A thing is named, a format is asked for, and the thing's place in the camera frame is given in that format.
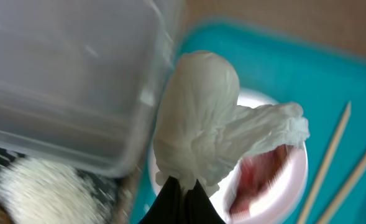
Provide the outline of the white napkin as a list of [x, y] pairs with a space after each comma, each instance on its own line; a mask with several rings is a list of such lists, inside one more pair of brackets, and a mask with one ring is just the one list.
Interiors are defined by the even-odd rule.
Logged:
[[196, 51], [180, 57], [155, 125], [158, 185], [173, 177], [184, 192], [200, 183], [212, 196], [241, 158], [284, 144], [301, 147], [309, 138], [299, 104], [250, 108], [238, 105], [239, 92], [239, 77], [222, 56]]

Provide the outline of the left wooden chopstick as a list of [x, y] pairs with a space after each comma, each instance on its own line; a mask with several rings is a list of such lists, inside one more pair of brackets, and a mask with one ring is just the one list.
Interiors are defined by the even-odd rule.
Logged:
[[311, 209], [312, 209], [312, 207], [316, 201], [316, 198], [318, 196], [318, 193], [322, 187], [322, 184], [327, 175], [331, 162], [334, 158], [336, 150], [339, 146], [341, 138], [346, 129], [347, 123], [349, 122], [349, 119], [351, 116], [351, 107], [352, 107], [352, 103], [351, 103], [351, 101], [349, 101], [346, 104], [344, 112], [343, 112], [343, 114], [339, 120], [339, 123], [334, 131], [334, 134], [329, 142], [329, 145], [328, 145], [326, 153], [323, 157], [322, 163], [319, 166], [316, 178], [310, 188], [309, 194], [306, 197], [305, 203], [300, 211], [300, 215], [296, 222], [297, 224], [305, 224], [309, 217], [309, 214], [311, 213]]

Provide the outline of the large pink plate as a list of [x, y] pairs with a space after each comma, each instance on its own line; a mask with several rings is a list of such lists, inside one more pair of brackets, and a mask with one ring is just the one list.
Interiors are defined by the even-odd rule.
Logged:
[[[238, 105], [251, 108], [277, 103], [261, 92], [245, 88], [241, 89], [237, 101]], [[268, 190], [249, 205], [249, 214], [246, 213], [240, 219], [231, 220], [224, 206], [226, 206], [227, 197], [232, 196], [228, 190], [237, 177], [239, 165], [236, 166], [226, 178], [220, 181], [220, 189], [209, 198], [219, 216], [226, 223], [283, 223], [301, 200], [308, 180], [308, 154], [305, 144], [302, 143], [300, 148], [293, 150], [288, 163]], [[153, 194], [158, 195], [162, 187], [155, 181], [155, 174], [159, 169], [155, 162], [152, 144], [147, 157], [147, 171]]]

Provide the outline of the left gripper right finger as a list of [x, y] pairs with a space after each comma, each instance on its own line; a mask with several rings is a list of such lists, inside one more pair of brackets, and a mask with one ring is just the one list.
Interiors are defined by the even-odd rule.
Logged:
[[187, 224], [225, 224], [198, 180], [184, 197], [183, 211]]

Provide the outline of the red snack wrapper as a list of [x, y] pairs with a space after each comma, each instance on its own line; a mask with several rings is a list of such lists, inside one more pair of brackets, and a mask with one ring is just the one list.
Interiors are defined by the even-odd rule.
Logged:
[[284, 144], [272, 151], [241, 159], [226, 204], [226, 212], [232, 219], [250, 214], [250, 204], [273, 185], [294, 151], [295, 147]]

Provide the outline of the wooden chopstick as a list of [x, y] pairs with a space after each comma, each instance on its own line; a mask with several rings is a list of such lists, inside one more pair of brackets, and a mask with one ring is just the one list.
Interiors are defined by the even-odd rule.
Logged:
[[316, 198], [318, 196], [318, 193], [322, 187], [322, 184], [327, 175], [331, 162], [334, 158], [336, 150], [339, 146], [341, 138], [346, 129], [347, 123], [349, 122], [349, 119], [351, 116], [351, 107], [352, 107], [352, 103], [351, 103], [351, 101], [349, 101], [346, 104], [344, 112], [343, 112], [343, 114], [339, 120], [339, 123], [334, 131], [334, 134], [329, 142], [329, 145], [328, 145], [326, 153], [323, 157], [322, 163], [319, 166], [316, 178], [310, 188], [309, 194], [306, 197], [305, 203], [300, 211], [300, 215], [296, 222], [297, 224], [305, 224], [309, 217], [309, 214], [311, 213], [311, 209], [312, 209], [312, 207], [316, 201]]
[[355, 169], [351, 172], [350, 176], [344, 182], [343, 186], [339, 189], [333, 200], [328, 204], [325, 211], [322, 213], [320, 218], [317, 220], [317, 224], [329, 223], [331, 218], [336, 214], [338, 209], [344, 203], [348, 195], [351, 193], [353, 188], [357, 185], [357, 182], [362, 178], [366, 171], [366, 153], [361, 158]]

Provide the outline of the clear plastic bin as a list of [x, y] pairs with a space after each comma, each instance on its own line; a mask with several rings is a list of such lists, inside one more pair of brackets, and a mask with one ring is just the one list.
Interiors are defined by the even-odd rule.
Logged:
[[152, 130], [182, 9], [0, 0], [0, 148], [127, 175]]

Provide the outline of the black food waste tray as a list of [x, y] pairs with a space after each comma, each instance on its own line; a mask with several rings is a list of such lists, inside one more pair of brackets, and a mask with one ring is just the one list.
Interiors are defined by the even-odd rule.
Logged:
[[[16, 159], [22, 157], [25, 157], [25, 154], [0, 148], [0, 169], [8, 167]], [[82, 179], [92, 181], [94, 185], [93, 196], [103, 205], [108, 206], [109, 212], [113, 212], [117, 203], [118, 181], [79, 169], [77, 170], [77, 173]]]

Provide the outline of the right wooden chopstick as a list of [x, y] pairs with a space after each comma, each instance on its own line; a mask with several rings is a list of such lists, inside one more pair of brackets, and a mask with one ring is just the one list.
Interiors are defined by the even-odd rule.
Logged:
[[357, 182], [362, 178], [366, 171], [366, 153], [361, 158], [355, 169], [351, 172], [350, 176], [344, 182], [343, 186], [339, 189], [333, 200], [328, 204], [325, 211], [322, 213], [320, 218], [317, 220], [317, 224], [329, 223], [331, 218], [336, 214], [338, 209], [344, 203], [348, 195], [351, 193], [353, 188], [357, 185]]

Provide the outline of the teal plastic tray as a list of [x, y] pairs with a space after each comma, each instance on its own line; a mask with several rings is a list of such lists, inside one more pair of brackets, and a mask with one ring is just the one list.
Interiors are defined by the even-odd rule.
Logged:
[[232, 22], [209, 22], [180, 42], [178, 54], [210, 50], [234, 66], [242, 88], [299, 103], [309, 120], [307, 195], [346, 105], [351, 116], [308, 217], [322, 212], [366, 153], [366, 58]]

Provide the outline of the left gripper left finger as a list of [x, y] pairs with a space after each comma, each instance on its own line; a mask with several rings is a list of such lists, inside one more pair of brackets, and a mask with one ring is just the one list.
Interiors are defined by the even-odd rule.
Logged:
[[178, 224], [180, 222], [181, 189], [174, 177], [169, 177], [149, 211], [139, 224]]

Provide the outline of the pile of rice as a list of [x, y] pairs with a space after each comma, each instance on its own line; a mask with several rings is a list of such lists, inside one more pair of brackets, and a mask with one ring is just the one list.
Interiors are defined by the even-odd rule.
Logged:
[[0, 168], [0, 206], [13, 223], [110, 223], [114, 189], [109, 180], [45, 159]]

